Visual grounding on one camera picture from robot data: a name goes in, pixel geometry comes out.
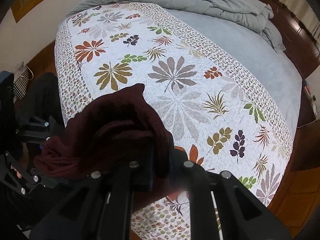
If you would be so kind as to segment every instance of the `headboard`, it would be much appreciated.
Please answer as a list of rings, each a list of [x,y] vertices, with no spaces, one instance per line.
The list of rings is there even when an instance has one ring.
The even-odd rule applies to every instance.
[[[271,5],[274,17],[270,21],[282,35],[286,47],[284,53],[296,66],[300,75],[307,78],[320,65],[320,52],[314,44],[314,39],[279,0],[260,1]]]

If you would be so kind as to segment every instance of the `wall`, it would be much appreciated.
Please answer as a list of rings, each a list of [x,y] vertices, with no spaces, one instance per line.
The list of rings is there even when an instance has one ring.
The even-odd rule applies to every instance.
[[[44,0],[18,23],[11,9],[0,24],[0,71],[14,72],[51,43],[57,26],[65,15],[82,0]]]
[[[320,118],[320,66],[306,78],[310,90],[316,96],[317,116]]]

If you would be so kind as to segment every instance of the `dark red garment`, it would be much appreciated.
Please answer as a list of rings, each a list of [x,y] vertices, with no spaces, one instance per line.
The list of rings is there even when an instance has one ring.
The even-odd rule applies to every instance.
[[[50,138],[34,164],[52,178],[79,179],[93,171],[111,171],[153,143],[155,171],[169,171],[171,134],[143,98],[144,84],[101,96],[68,121],[65,135]]]

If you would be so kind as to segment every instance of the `curtain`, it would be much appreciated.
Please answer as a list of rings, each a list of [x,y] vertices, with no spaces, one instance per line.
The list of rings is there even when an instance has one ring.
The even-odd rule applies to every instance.
[[[305,25],[320,48],[320,22],[306,0],[279,0]]]

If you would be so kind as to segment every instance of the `white quilt with leaf pattern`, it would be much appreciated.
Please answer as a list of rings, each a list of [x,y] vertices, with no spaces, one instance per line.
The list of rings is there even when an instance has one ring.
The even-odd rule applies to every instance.
[[[100,5],[63,22],[55,53],[65,122],[93,99],[143,83],[177,148],[270,203],[292,151],[287,125],[259,81],[205,36],[155,4]],[[132,229],[142,239],[189,239],[189,216],[188,196],[177,192],[136,212]]]

